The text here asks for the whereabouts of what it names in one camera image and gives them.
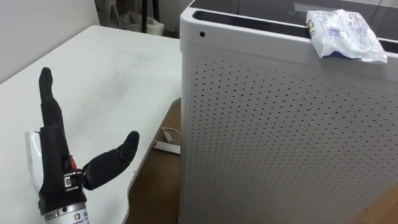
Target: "white perforated panel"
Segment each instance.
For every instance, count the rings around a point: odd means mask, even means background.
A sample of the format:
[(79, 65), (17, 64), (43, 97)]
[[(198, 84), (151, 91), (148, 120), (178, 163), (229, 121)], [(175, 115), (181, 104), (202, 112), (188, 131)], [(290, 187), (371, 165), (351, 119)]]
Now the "white perforated panel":
[(396, 82), (190, 52), (183, 223), (340, 224), (398, 180)]

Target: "white table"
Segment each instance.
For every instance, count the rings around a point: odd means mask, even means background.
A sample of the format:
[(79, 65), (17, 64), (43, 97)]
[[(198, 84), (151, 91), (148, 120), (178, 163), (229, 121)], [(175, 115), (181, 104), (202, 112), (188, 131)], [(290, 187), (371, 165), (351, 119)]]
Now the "white table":
[(44, 223), (24, 142), (25, 131), (42, 126), (38, 86), (43, 67), (52, 70), (53, 93), (79, 167), (139, 131), (139, 148), (127, 170), (85, 191), (90, 223), (124, 223), (131, 184), (171, 103), (181, 95), (179, 41), (92, 26), (0, 85), (3, 222)]

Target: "prosthetic hand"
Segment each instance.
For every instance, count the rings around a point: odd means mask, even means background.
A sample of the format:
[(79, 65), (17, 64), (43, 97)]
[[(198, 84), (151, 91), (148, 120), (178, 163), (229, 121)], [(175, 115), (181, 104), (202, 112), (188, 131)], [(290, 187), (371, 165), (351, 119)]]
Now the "prosthetic hand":
[(44, 123), (39, 133), (43, 172), (40, 213), (49, 224), (88, 224), (83, 187), (93, 190), (122, 173), (136, 155), (139, 134), (131, 132), (119, 147), (78, 169), (69, 154), (62, 111), (53, 97), (52, 82), (50, 69), (43, 68), (39, 79)]

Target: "plastic bag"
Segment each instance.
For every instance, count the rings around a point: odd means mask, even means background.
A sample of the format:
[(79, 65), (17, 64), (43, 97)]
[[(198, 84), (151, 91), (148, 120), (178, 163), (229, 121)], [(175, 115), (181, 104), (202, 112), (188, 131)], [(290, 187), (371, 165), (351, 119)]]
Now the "plastic bag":
[(340, 57), (387, 63), (376, 35), (357, 12), (308, 11), (306, 25), (320, 58)]

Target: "cable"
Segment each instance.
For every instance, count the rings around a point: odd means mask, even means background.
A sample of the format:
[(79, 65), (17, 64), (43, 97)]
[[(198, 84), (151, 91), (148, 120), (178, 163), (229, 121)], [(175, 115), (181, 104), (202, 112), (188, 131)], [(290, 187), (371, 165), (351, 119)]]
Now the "cable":
[(165, 130), (171, 130), (171, 131), (174, 131), (174, 132), (176, 132), (177, 134), (181, 135), (181, 132), (177, 131), (177, 130), (174, 129), (174, 128), (161, 128), (161, 129), (162, 129), (163, 133), (165, 133)]

